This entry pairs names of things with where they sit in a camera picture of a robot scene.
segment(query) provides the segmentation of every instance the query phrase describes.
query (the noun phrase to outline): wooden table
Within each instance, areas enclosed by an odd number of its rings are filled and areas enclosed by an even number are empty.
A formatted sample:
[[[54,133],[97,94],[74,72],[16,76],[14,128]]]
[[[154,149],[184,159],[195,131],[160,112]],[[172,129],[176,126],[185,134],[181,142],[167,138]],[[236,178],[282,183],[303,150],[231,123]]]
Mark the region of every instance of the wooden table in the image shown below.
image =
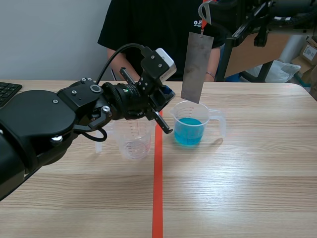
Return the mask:
[[[10,81],[57,91],[67,81]],[[164,109],[178,102],[181,84]],[[206,83],[201,102],[227,116],[196,149],[163,137],[165,238],[316,238],[317,103],[294,84]],[[1,238],[151,238],[154,148],[122,158],[80,136],[0,203]]]

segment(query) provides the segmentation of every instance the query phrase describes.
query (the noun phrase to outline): measuring cup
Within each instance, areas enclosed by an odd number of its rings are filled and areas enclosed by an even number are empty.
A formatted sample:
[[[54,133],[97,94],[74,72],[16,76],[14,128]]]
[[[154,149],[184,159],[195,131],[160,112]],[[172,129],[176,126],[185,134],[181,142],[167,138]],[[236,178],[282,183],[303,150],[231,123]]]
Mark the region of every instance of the measuring cup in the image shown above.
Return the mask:
[[[120,152],[128,159],[142,159],[146,157],[151,148],[151,133],[156,125],[154,120],[146,118],[138,120],[116,120],[104,127],[108,134],[113,134]],[[96,152],[102,151],[102,144],[96,142]]]
[[[211,110],[203,104],[184,101],[178,103],[170,113],[174,116],[175,139],[181,144],[198,144],[210,120],[219,121],[220,135],[225,137],[226,119],[220,111]]]

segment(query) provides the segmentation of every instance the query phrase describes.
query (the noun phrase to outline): red tape line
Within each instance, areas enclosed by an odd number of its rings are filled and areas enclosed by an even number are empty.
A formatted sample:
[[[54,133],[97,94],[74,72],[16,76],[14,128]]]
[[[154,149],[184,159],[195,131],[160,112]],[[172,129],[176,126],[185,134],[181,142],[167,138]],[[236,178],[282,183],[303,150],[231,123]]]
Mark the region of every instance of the red tape line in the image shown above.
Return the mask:
[[[153,180],[152,238],[163,238],[163,131],[159,125],[155,127]]]

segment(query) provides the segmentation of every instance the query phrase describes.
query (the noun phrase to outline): cardboard box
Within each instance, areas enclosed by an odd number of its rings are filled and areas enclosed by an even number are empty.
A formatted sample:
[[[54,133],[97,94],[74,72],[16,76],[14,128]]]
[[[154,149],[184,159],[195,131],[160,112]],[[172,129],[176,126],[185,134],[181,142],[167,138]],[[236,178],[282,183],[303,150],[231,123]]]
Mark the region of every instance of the cardboard box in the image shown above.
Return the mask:
[[[315,48],[317,48],[317,39],[315,36],[308,36],[306,38],[306,41],[311,44],[312,46],[314,46]]]
[[[312,46],[310,43],[306,43],[302,48],[301,57],[303,57],[311,65],[317,65],[317,48]]]
[[[304,83],[311,83],[311,72],[314,69],[314,66],[308,63],[303,57],[298,56],[292,60],[292,64],[299,65],[301,69],[299,70],[301,79]]]

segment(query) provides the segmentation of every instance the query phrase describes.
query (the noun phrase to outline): white plastic bag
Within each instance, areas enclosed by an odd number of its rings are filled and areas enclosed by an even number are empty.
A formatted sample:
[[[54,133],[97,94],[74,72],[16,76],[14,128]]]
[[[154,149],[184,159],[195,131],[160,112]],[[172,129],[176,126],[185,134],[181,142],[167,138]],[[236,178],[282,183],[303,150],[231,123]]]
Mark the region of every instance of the white plastic bag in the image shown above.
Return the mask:
[[[259,65],[247,70],[247,72],[254,77],[258,77],[261,68],[262,65]],[[297,73],[300,69],[301,67],[299,65],[283,63],[274,60],[265,81],[266,83],[286,83],[288,80],[292,79],[294,74]]]

